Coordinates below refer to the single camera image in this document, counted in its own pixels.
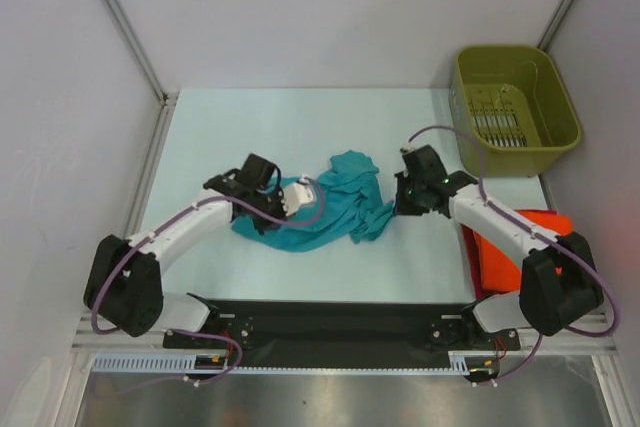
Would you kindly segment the teal t shirt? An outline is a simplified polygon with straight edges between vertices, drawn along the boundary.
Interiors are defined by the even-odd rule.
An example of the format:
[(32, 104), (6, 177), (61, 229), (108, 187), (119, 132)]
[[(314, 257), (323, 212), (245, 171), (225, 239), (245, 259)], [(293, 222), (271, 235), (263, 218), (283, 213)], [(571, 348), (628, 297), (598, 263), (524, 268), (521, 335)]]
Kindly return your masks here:
[(325, 196), (321, 216), (319, 204), (302, 208), (293, 222), (302, 227), (279, 226), (259, 233), (251, 219), (241, 217), (231, 230), (245, 239), (293, 253), (321, 248), (344, 236), (358, 244), (377, 240), (394, 217), (394, 203), (385, 202), (378, 181), (379, 168), (371, 157), (346, 151), (329, 160), (329, 169), (316, 181)]

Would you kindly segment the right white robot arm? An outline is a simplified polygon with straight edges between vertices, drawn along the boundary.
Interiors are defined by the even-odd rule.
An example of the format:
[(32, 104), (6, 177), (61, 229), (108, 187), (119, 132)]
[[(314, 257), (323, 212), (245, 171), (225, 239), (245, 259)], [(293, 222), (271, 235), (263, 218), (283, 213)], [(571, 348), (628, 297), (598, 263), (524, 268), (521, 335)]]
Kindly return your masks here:
[(429, 145), (403, 149), (401, 156), (397, 215), (437, 212), (478, 233), (521, 273), (518, 291), (471, 305), (472, 316), (461, 323), (469, 346), (484, 348), (508, 328), (531, 327), (553, 336), (603, 304), (590, 247), (580, 234), (561, 235), (492, 200), (481, 180), (464, 171), (448, 173)]

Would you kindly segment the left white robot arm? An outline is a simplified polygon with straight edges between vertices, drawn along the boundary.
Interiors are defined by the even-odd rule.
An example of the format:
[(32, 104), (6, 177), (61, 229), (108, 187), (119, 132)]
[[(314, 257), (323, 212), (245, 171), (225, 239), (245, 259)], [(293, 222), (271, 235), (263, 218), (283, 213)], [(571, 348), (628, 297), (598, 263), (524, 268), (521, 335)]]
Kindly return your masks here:
[(98, 335), (123, 331), (139, 337), (153, 329), (185, 331), (197, 345), (214, 344), (220, 321), (205, 300), (164, 291), (163, 275), (183, 254), (239, 217), (269, 229), (286, 219), (280, 168), (255, 154), (239, 169), (216, 175), (194, 200), (160, 226), (128, 238), (105, 237), (96, 249), (84, 292)]

